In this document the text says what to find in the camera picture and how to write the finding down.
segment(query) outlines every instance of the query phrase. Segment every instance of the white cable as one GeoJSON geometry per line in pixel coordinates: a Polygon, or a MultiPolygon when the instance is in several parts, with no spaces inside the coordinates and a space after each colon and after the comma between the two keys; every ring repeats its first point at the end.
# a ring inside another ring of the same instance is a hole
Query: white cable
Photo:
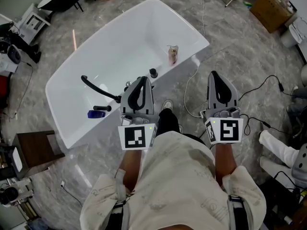
{"type": "MultiPolygon", "coordinates": [[[[205,37],[205,28],[204,28],[204,25],[205,25],[205,22],[203,21],[203,17],[205,16],[205,1],[202,0],[202,32],[203,32],[203,37],[205,37]]],[[[192,77],[189,78],[189,80],[187,81],[187,85],[186,85],[186,89],[184,90],[184,95],[183,95],[183,104],[184,104],[184,107],[186,109],[186,111],[188,112],[188,114],[190,114],[192,117],[196,117],[196,118],[201,118],[201,116],[195,116],[193,115],[192,113],[189,112],[189,110],[187,109],[187,105],[186,105],[186,92],[187,92],[187,88],[188,88],[188,83],[189,81],[197,74],[198,72],[198,69],[200,68],[200,63],[197,67],[197,70],[196,72],[194,73],[194,75],[192,77]]]]}

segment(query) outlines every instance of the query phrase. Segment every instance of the cardboard box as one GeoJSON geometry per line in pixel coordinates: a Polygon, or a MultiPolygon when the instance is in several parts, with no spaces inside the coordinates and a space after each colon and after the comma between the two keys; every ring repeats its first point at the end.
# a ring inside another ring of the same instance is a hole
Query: cardboard box
{"type": "Polygon", "coordinates": [[[293,15],[278,0],[256,0],[250,11],[269,33],[276,31],[293,15]]]}

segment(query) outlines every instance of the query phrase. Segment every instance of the white shirt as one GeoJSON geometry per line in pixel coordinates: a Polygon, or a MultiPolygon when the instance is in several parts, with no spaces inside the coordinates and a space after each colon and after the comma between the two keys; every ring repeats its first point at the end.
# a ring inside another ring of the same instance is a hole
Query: white shirt
{"type": "MultiPolygon", "coordinates": [[[[228,194],[215,180],[214,156],[203,144],[177,132],[159,135],[145,158],[129,205],[130,230],[187,225],[194,230],[228,230],[228,194]]],[[[260,228],[266,202],[243,166],[223,178],[229,194],[247,201],[260,228]]],[[[100,230],[116,202],[116,181],[101,175],[82,208],[83,230],[100,230]]]]}

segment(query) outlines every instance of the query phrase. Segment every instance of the small bottle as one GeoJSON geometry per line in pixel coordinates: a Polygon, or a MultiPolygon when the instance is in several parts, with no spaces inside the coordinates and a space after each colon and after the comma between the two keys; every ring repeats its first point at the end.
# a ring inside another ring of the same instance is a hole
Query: small bottle
{"type": "Polygon", "coordinates": [[[177,45],[176,46],[168,45],[168,46],[169,46],[168,60],[171,65],[174,65],[177,61],[178,46],[177,45]]]}

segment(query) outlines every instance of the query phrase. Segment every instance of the table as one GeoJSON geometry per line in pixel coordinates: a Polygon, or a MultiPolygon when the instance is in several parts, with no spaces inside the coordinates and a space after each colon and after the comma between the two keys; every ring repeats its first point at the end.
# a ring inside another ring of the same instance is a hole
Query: table
{"type": "Polygon", "coordinates": [[[16,134],[12,146],[17,148],[22,165],[21,170],[16,167],[13,151],[9,156],[13,161],[18,179],[42,172],[55,160],[65,157],[64,153],[56,155],[52,150],[47,136],[54,134],[53,130],[16,134]]]}

